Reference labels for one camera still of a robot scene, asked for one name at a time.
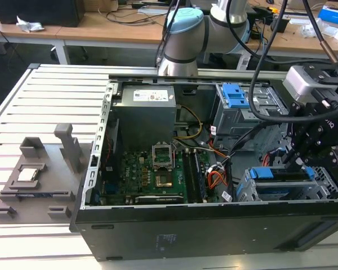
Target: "table leg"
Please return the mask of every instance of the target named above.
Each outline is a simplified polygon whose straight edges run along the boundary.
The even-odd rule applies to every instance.
[[[54,46],[56,47],[56,54],[59,59],[59,63],[61,65],[70,65],[69,54],[64,41],[59,40],[58,42],[55,42]]]
[[[239,58],[237,70],[247,70],[251,57],[252,56],[250,55],[250,53],[248,53],[246,51],[242,52],[241,58]]]

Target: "power supply label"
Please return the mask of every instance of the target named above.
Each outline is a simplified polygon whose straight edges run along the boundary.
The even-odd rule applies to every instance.
[[[167,90],[135,90],[134,101],[169,101]]]

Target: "black computer case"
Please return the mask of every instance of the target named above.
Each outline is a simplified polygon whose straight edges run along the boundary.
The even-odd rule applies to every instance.
[[[84,17],[83,0],[0,0],[0,22],[22,20],[43,25],[77,27]]]

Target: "orange wire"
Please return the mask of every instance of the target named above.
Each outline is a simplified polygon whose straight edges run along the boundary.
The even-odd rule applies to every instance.
[[[215,179],[214,183],[211,184],[211,178],[212,178],[212,176],[213,176],[214,174],[217,175],[217,178]],[[211,173],[208,175],[208,185],[209,185],[209,188],[210,188],[210,189],[213,189],[216,185],[218,185],[219,180],[221,180],[221,181],[224,183],[224,179],[223,179],[223,177],[222,177],[222,175],[221,175],[220,173],[218,173],[218,172],[215,171],[215,170],[214,170],[213,172],[211,172]]]
[[[269,157],[268,154],[266,154],[266,155],[264,156],[264,159],[263,159],[263,162],[262,162],[262,165],[265,166],[265,167],[267,166],[267,164],[266,164],[266,163],[267,163],[267,160],[266,160],[266,159],[267,159],[268,157]]]
[[[209,147],[210,147],[212,150],[214,150],[214,152],[216,152],[218,155],[220,155],[220,156],[226,158],[226,155],[224,155],[223,153],[219,152],[217,149],[214,149],[214,147],[213,147],[213,145],[212,145],[211,142],[209,142]]]

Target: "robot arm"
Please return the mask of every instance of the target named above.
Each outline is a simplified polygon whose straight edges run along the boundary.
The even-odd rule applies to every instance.
[[[196,58],[201,52],[230,53],[238,46],[228,29],[226,5],[228,0],[219,0],[211,8],[210,16],[201,10],[181,8],[167,36],[164,55],[159,66],[161,76],[190,77],[198,75]],[[230,21],[242,40],[249,36],[249,23],[246,14],[247,1],[233,0]],[[172,20],[174,11],[169,14]]]

